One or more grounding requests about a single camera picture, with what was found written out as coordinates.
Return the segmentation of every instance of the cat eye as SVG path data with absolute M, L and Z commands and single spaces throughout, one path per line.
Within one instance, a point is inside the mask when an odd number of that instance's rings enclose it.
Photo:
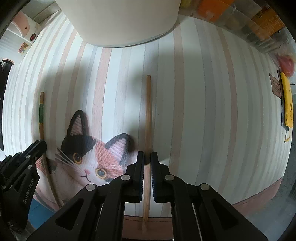
M 105 179 L 107 176 L 107 173 L 104 169 L 102 168 L 96 168 L 96 175 L 101 178 L 101 179 Z
M 73 154 L 73 161 L 76 164 L 81 164 L 82 163 L 82 159 L 81 159 L 80 155 L 78 153 L 76 153 L 76 152 Z

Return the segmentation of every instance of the cat ear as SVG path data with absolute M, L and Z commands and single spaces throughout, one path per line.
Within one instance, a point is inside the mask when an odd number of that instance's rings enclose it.
M 121 166 L 126 166 L 128 153 L 132 151 L 132 138 L 128 134 L 120 134 L 113 137 L 105 144 L 105 148 L 109 150 Z
M 70 121 L 67 136 L 70 135 L 87 135 L 86 116 L 82 110 L 77 110 Z

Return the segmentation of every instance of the blue surface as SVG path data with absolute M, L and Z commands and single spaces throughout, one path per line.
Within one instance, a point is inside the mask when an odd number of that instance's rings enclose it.
M 51 210 L 41 205 L 35 199 L 32 199 L 28 220 L 35 229 L 39 228 L 53 214 Z

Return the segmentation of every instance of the cat poster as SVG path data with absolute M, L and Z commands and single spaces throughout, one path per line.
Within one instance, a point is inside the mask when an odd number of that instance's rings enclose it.
M 122 133 L 106 144 L 89 135 L 86 115 L 77 110 L 73 115 L 62 145 L 57 147 L 55 159 L 49 159 L 49 172 L 58 198 L 63 205 L 87 184 L 97 186 L 110 183 L 125 173 L 129 165 L 133 140 Z M 56 211 L 58 206 L 45 176 L 42 160 L 36 162 L 40 175 L 35 191 L 36 198 L 45 206 Z

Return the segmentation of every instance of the screw head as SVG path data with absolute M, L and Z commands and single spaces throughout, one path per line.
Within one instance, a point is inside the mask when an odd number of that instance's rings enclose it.
M 172 181 L 172 180 L 174 180 L 174 178 L 175 177 L 173 175 L 166 175 L 165 176 L 165 179 L 168 180 L 168 181 Z
M 129 175 L 127 175 L 127 174 L 124 174 L 124 175 L 121 176 L 121 179 L 124 180 L 124 181 L 127 181 L 127 180 L 129 180 L 130 178 L 131 178 L 131 177 L 130 177 Z
M 94 185 L 94 184 L 88 184 L 87 186 L 86 186 L 86 190 L 87 191 L 92 191 L 92 190 L 94 190 L 96 188 L 96 186 Z
M 210 186 L 206 183 L 203 183 L 202 185 L 200 185 L 200 188 L 204 191 L 207 191 L 210 189 Z

